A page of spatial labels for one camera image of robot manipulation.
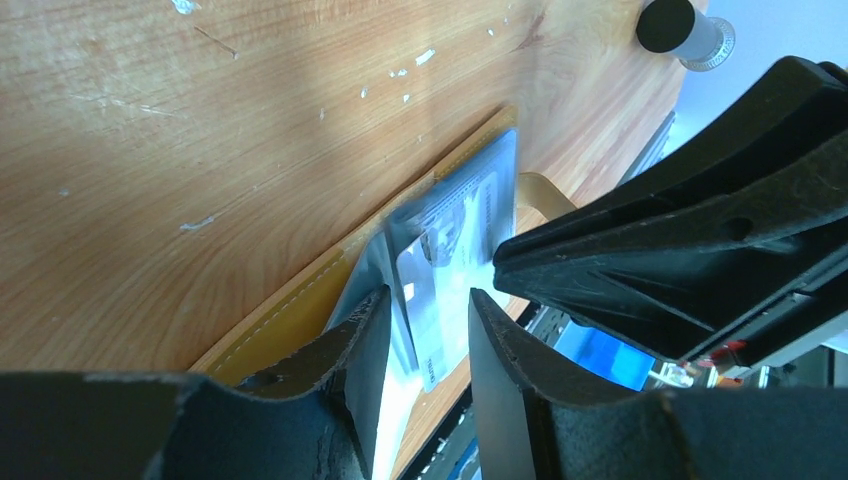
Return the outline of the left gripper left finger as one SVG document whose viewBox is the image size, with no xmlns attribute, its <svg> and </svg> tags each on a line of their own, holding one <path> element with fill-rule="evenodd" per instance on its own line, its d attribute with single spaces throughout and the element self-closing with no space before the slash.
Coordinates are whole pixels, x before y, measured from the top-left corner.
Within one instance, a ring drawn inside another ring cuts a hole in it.
<svg viewBox="0 0 848 480">
<path fill-rule="evenodd" d="M 196 373 L 5 372 L 5 479 L 367 479 L 389 353 L 379 286 L 234 387 Z"/>
</svg>

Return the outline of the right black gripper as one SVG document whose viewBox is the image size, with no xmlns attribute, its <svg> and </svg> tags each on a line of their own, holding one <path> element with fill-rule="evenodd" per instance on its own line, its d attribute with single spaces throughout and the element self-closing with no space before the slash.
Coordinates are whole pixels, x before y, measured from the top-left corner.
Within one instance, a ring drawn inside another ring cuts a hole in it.
<svg viewBox="0 0 848 480">
<path fill-rule="evenodd" d="M 688 143 L 504 242 L 494 285 L 668 361 L 779 366 L 847 310 L 847 73 L 778 60 Z"/>
</svg>

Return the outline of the yellow leather card holder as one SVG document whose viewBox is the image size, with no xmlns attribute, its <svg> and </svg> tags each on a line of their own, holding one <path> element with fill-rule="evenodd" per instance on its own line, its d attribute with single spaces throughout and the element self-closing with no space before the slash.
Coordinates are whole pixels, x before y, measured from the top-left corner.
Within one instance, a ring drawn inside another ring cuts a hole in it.
<svg viewBox="0 0 848 480">
<path fill-rule="evenodd" d="M 196 364 L 196 370 L 234 387 L 246 377 L 288 357 L 344 321 L 370 292 L 387 286 L 391 295 L 389 353 L 377 423 L 374 468 L 367 479 L 385 479 L 393 468 L 413 403 L 422 388 L 401 288 L 390 244 L 389 220 L 419 199 L 508 129 L 516 113 L 494 115 L 423 177 L 358 229 L 331 247 L 234 327 Z M 530 194 L 543 216 L 569 212 L 571 203 L 543 176 L 517 174 L 516 193 Z"/>
</svg>

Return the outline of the white credit card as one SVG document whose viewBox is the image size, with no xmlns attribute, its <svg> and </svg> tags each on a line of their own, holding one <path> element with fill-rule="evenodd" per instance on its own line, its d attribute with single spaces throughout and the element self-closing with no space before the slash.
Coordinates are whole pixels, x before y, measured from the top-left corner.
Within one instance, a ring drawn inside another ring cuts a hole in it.
<svg viewBox="0 0 848 480">
<path fill-rule="evenodd" d="M 515 234 L 517 133 L 508 129 L 389 220 L 390 244 L 425 391 L 468 353 L 468 302 L 493 287 L 493 256 Z"/>
</svg>

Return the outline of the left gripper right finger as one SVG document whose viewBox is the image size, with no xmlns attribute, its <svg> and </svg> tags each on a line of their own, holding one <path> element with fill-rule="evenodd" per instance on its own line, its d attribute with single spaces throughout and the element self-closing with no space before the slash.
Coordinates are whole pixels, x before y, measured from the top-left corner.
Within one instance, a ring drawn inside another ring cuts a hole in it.
<svg viewBox="0 0 848 480">
<path fill-rule="evenodd" d="M 486 479 L 843 479 L 843 388 L 635 392 L 469 294 L 472 399 Z"/>
</svg>

